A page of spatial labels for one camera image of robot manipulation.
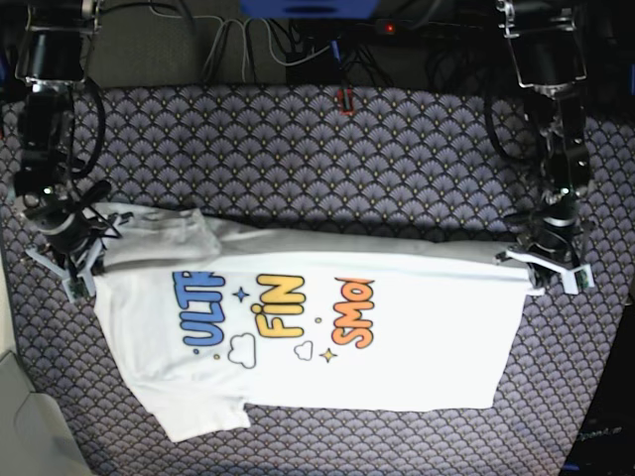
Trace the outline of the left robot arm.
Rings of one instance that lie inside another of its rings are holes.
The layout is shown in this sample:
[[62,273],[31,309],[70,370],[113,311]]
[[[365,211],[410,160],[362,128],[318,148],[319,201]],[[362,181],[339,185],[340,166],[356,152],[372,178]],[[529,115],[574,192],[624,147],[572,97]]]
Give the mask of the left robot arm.
[[586,64],[575,24],[576,1],[499,1],[499,28],[526,91],[525,116],[536,135],[534,163],[541,191],[534,208],[506,216],[520,228],[516,245],[498,255],[528,267],[532,285],[560,279],[568,295],[593,287],[589,264],[576,237],[591,226],[579,218],[580,200],[590,191],[592,173],[584,138],[583,85]]

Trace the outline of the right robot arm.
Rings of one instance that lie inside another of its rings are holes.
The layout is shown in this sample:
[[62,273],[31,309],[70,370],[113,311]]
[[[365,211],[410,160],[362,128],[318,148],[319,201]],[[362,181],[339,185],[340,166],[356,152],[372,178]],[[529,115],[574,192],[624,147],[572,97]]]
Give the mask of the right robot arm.
[[[28,1],[25,6],[25,35],[15,66],[16,79],[26,87],[18,116],[22,159],[11,190],[23,216],[44,235],[56,265],[76,280],[81,272],[91,272],[103,238],[117,234],[98,213],[85,214],[107,196],[110,183],[78,188],[93,171],[105,137],[103,100],[86,73],[102,4]],[[74,153],[76,91],[87,91],[97,109],[95,143],[86,161]]]

